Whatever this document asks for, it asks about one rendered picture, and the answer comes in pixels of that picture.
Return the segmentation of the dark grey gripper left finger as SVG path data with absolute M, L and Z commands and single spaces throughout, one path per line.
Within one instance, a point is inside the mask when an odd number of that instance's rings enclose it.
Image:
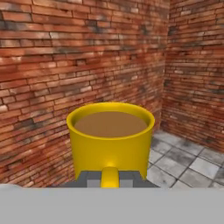
M 62 187 L 99 187 L 101 177 L 102 173 L 100 171 L 82 171 L 76 180 L 66 182 Z

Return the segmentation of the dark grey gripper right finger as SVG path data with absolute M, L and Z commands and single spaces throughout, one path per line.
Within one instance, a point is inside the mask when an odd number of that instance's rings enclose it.
M 157 188 L 147 179 L 143 179 L 139 171 L 119 171 L 119 186 L 123 188 Z

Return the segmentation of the yellow coffee mug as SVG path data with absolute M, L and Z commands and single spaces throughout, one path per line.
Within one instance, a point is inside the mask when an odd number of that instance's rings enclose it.
M 81 172 L 101 172 L 101 187 L 118 188 L 119 171 L 147 176 L 155 118 L 140 106 L 124 102 L 93 103 L 66 119 L 75 180 Z

